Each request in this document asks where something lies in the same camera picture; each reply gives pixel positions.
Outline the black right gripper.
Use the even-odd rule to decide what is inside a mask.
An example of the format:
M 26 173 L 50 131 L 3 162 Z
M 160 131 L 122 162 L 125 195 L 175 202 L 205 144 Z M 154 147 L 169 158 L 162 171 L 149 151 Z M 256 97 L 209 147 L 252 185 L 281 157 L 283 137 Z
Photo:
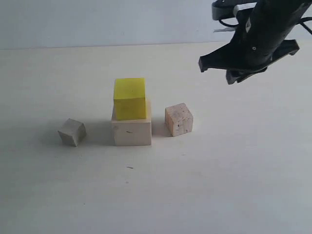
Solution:
M 299 46 L 286 37 L 311 4 L 310 0 L 257 0 L 235 5 L 238 27 L 231 42 L 200 56 L 200 71 L 226 70 L 227 83 L 232 85 L 265 72 L 286 55 L 294 55 Z

